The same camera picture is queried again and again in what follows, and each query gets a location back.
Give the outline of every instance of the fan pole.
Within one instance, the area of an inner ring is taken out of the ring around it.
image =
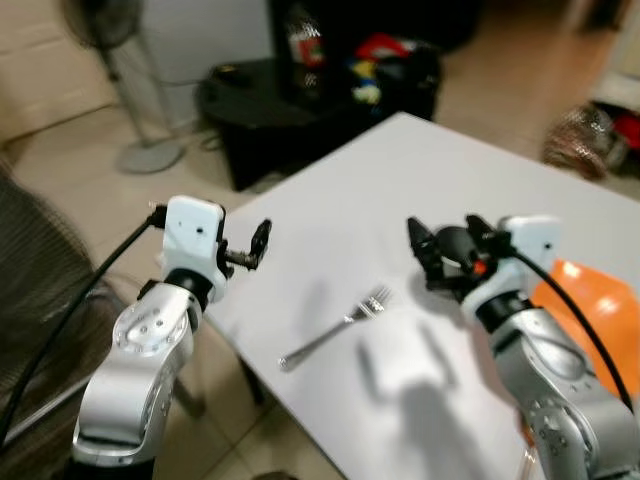
[[[96,49],[105,65],[109,81],[113,84],[124,110],[138,136],[138,142],[126,147],[116,161],[119,170],[125,173],[155,173],[173,166],[184,153],[184,148],[174,139],[149,140],[140,124],[138,111],[124,86],[122,77],[105,44],[96,19],[85,12],[87,25],[96,41]]]
[[[120,97],[120,102],[124,107],[124,110],[127,112],[127,116],[129,120],[131,120],[131,124],[133,125],[133,129],[136,131],[136,136],[140,141],[140,145],[143,147],[151,146],[151,141],[144,133],[142,129],[142,125],[140,124],[140,120],[138,118],[138,110],[135,104],[131,101],[131,97],[129,96],[129,92],[127,91],[124,83],[122,82],[122,77],[120,73],[116,70],[115,64],[113,63],[113,59],[109,52],[98,50],[100,56],[102,57],[102,61],[107,68],[107,75],[109,77],[109,81],[113,84],[113,87],[116,89],[116,93],[118,97]]]
[[[149,47],[149,42],[144,32],[142,32],[141,30],[138,30],[138,32],[135,34],[135,39],[136,39],[136,42],[138,43],[138,47],[140,48],[140,52],[142,53],[142,56],[146,59],[147,65],[151,69],[152,75],[150,76],[149,80],[153,83],[153,86],[155,87],[156,93],[158,95],[160,110],[162,112],[162,121],[164,122],[166,129],[171,133],[173,137],[175,137],[176,136],[175,130],[173,128],[173,125],[171,123],[171,118],[169,115],[169,112],[171,111],[169,98],[167,97],[167,92],[165,92],[159,80],[161,77],[160,77],[160,69],[158,68],[158,63],[156,62],[156,59],[153,56],[153,53],[151,52],[151,48]]]

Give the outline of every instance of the black cable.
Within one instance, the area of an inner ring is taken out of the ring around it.
[[[569,307],[569,310],[571,310],[571,313],[573,313],[573,315],[578,319],[578,322],[580,322],[582,328],[587,332],[587,335],[589,335],[589,338],[598,350],[598,353],[602,357],[602,360],[604,360],[604,363],[607,365],[609,373],[611,374],[611,378],[613,378],[613,381],[616,384],[616,388],[618,389],[618,393],[620,394],[620,400],[622,400],[627,408],[633,413],[633,402],[631,401],[631,396],[629,395],[629,392],[627,391],[627,388],[622,381],[620,372],[613,362],[611,355],[607,351],[607,347],[604,346],[604,343],[602,343],[602,340],[587,320],[587,317],[585,317],[584,313],[582,313],[578,305],[576,305],[569,294],[560,286],[558,282],[553,279],[551,275],[549,275],[529,257],[523,255],[515,248],[512,248],[511,256],[517,258],[527,267],[533,270],[547,285],[549,285],[553,289],[554,292],[558,294],[558,296],[567,305],[567,307]]]
[[[118,248],[116,248],[109,257],[102,262],[102,265],[98,267],[98,269],[94,272],[92,277],[89,279],[85,287],[74,297],[74,299],[69,303],[68,307],[64,311],[62,318],[58,322],[58,324],[53,328],[49,337],[44,342],[42,347],[36,355],[34,355],[25,369],[22,371],[20,378],[16,382],[16,385],[13,387],[13,391],[11,392],[11,397],[7,402],[7,406],[2,413],[2,419],[0,419],[0,450],[4,448],[4,442],[7,438],[7,434],[9,433],[9,428],[11,427],[11,421],[13,420],[13,416],[18,409],[18,405],[20,404],[20,400],[22,395],[24,394],[31,377],[36,372],[38,365],[47,355],[48,351],[51,349],[53,344],[55,343],[58,335],[64,329],[65,325],[71,319],[75,310],[84,302],[86,296],[91,293],[91,290],[96,286],[96,284],[100,281],[100,278],[105,274],[105,272],[113,265],[113,263],[127,250],[133,242],[135,242],[150,226],[155,226],[158,228],[164,228],[164,222],[167,216],[167,207],[164,205],[160,205],[156,207],[154,212],[149,215],[146,220],[140,225],[134,232],[129,235],[124,242],[120,244]]]

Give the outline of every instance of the table leg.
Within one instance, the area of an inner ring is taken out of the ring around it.
[[[173,395],[191,418],[198,419],[204,415],[206,410],[204,401],[191,395],[179,378],[173,384]]]
[[[258,406],[264,405],[265,397],[264,392],[262,391],[262,385],[260,384],[260,379],[258,379],[249,365],[247,365],[241,358],[238,357],[238,360],[240,361],[244,378],[247,379],[247,383],[249,384],[249,390],[251,390],[253,402]]]
[[[620,30],[624,26],[629,7],[631,7],[631,0],[620,0],[616,13],[611,21],[611,27],[614,30]]]

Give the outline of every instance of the fork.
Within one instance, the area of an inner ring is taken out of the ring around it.
[[[278,359],[280,370],[290,372],[313,353],[324,342],[333,338],[345,328],[363,320],[370,320],[384,311],[384,305],[391,295],[388,287],[380,286],[367,295],[361,302],[357,303],[350,314],[342,317],[342,321],[322,335],[300,347],[299,349]]]

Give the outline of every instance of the orange component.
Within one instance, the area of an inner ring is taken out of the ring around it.
[[[473,264],[473,273],[476,275],[484,275],[487,273],[487,264],[482,260],[476,260]]]
[[[640,393],[640,305],[631,287],[602,272],[563,260],[551,276],[576,302],[611,355],[629,394]],[[618,395],[613,378],[598,350],[571,311],[544,282],[532,302],[546,308],[593,362],[600,382]]]
[[[522,413],[518,414],[518,423],[520,426],[520,433],[522,434],[522,438],[527,442],[527,445],[530,447],[534,447],[536,445],[535,439],[533,438],[533,431],[531,430],[531,426],[527,423]]]

